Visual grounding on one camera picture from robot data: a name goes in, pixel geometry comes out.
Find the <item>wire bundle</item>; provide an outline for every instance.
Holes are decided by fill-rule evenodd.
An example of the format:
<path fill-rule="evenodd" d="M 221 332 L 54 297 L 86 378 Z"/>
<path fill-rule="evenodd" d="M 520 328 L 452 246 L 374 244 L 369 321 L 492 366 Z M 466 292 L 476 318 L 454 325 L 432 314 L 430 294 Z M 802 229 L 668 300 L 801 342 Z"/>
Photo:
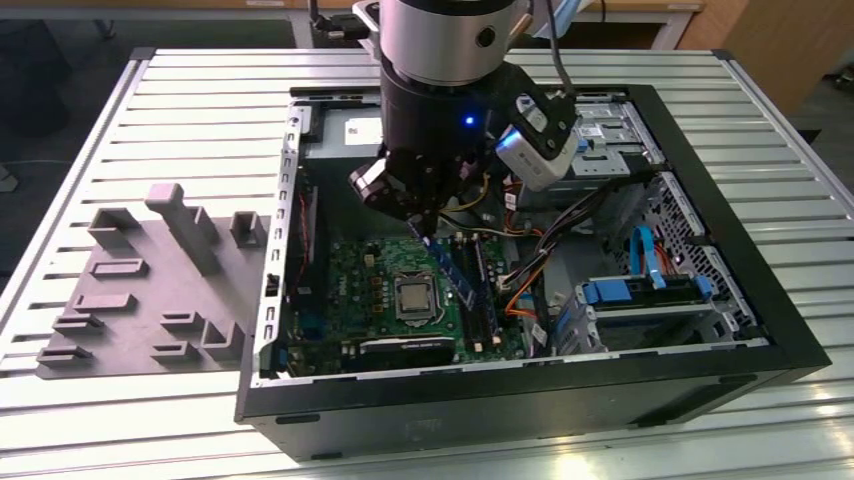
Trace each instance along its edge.
<path fill-rule="evenodd" d="M 516 308 L 516 304 L 520 301 L 525 290 L 532 286 L 538 276 L 542 274 L 546 267 L 546 261 L 558 246 L 562 236 L 573 229 L 573 227 L 582 224 L 594 215 L 613 191 L 634 183 L 644 183 L 649 181 L 654 175 L 656 172 L 649 171 L 637 173 L 629 177 L 610 180 L 605 185 L 602 185 L 602 187 L 585 195 L 582 199 L 561 213 L 558 219 L 552 224 L 537 243 L 534 256 L 513 272 L 510 272 L 508 277 L 504 279 L 504 283 L 512 283 L 522 278 L 526 273 L 529 274 L 522 287 L 508 303 L 508 307 L 505 307 L 505 313 L 508 315 L 524 315 L 537 318 L 537 315 L 528 310 L 518 310 Z"/>

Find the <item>motherboard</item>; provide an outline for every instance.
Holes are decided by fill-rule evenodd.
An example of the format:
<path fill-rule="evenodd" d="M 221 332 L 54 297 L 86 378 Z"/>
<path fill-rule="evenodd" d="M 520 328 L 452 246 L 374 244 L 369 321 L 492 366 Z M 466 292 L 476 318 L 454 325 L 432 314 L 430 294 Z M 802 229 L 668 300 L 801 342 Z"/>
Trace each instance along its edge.
<path fill-rule="evenodd" d="M 496 284 L 508 272 L 502 242 L 484 235 L 437 239 L 461 266 L 478 302 L 469 309 L 418 240 L 335 242 L 327 304 L 298 313 L 289 367 L 302 375 L 516 359 L 525 348 Z"/>

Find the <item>metal table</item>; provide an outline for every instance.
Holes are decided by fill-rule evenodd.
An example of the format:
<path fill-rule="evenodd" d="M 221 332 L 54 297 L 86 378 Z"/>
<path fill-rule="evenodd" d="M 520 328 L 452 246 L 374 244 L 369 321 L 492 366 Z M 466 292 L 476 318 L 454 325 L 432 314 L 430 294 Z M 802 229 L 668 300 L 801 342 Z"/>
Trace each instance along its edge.
<path fill-rule="evenodd" d="M 127 206 L 137 218 L 153 218 L 141 201 L 150 184 L 178 181 L 187 203 L 205 205 L 211 216 L 263 211 L 289 89 L 378 83 L 378 68 L 358 50 L 161 50 L 127 66 L 0 298 L 0 476 L 851 476 L 852 195 L 734 62 L 709 52 L 578 51 L 564 58 L 580 83 L 657 86 L 832 367 L 685 425 L 299 470 L 261 434 L 233 422 L 238 372 L 42 381 L 37 353 L 94 245 L 86 225 L 95 210 Z M 558 82 L 546 52 L 517 52 L 510 60 L 541 82 Z"/>

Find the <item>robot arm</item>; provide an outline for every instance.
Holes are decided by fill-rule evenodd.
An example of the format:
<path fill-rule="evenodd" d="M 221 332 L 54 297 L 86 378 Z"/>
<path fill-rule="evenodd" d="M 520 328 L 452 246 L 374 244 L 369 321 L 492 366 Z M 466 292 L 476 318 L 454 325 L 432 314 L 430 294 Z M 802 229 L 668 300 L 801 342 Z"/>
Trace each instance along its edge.
<path fill-rule="evenodd" d="M 574 92 L 549 98 L 505 62 L 514 0 L 382 0 L 379 17 L 385 143 L 350 180 L 369 207 L 430 237 L 496 158 L 536 190 L 564 177 Z"/>

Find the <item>cpu socket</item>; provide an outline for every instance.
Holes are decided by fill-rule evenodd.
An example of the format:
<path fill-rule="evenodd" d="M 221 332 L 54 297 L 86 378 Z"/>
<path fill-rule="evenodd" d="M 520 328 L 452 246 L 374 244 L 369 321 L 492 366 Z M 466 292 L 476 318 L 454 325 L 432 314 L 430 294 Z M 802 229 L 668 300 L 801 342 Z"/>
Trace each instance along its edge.
<path fill-rule="evenodd" d="M 403 272 L 395 276 L 398 320 L 422 327 L 437 318 L 436 277 L 429 272 Z"/>

